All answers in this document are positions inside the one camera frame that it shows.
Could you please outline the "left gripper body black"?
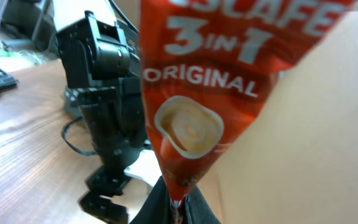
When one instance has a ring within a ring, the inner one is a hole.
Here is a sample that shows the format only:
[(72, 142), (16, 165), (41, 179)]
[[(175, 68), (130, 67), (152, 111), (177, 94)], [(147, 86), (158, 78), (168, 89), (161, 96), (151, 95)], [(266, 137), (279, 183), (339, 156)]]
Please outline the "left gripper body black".
[(108, 224), (128, 224), (127, 208), (111, 199), (122, 196), (130, 180), (123, 172), (111, 173), (101, 165), (85, 180), (88, 191), (78, 201), (82, 211)]

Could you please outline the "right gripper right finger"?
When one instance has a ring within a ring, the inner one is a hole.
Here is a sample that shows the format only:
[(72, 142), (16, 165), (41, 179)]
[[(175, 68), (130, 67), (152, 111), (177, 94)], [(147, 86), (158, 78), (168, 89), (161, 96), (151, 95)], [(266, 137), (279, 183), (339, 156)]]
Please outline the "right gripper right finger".
[(221, 224), (197, 186), (185, 197), (185, 218), (186, 224)]

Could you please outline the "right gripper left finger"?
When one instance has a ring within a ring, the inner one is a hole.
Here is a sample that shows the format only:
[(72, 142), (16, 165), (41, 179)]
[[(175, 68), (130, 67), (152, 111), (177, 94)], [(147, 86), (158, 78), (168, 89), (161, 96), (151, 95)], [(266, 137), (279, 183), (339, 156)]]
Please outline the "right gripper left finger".
[(130, 224), (169, 224), (169, 194), (162, 176)]

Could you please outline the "red stick sachet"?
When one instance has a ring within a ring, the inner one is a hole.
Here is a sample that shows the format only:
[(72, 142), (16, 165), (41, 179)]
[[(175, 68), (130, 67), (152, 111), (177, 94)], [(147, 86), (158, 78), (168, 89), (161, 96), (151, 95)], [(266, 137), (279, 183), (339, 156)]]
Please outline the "red stick sachet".
[(255, 121), (278, 82), (351, 0), (143, 0), (141, 87), (148, 137), (169, 193), (170, 223)]

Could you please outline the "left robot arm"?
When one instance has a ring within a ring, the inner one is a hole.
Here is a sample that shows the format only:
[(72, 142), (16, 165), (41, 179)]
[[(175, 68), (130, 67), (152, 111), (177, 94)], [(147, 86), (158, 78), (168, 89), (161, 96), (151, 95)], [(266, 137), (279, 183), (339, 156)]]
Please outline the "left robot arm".
[(146, 137), (139, 57), (113, 1), (55, 1), (58, 59), (0, 92), (0, 223), (127, 223), (125, 169)]

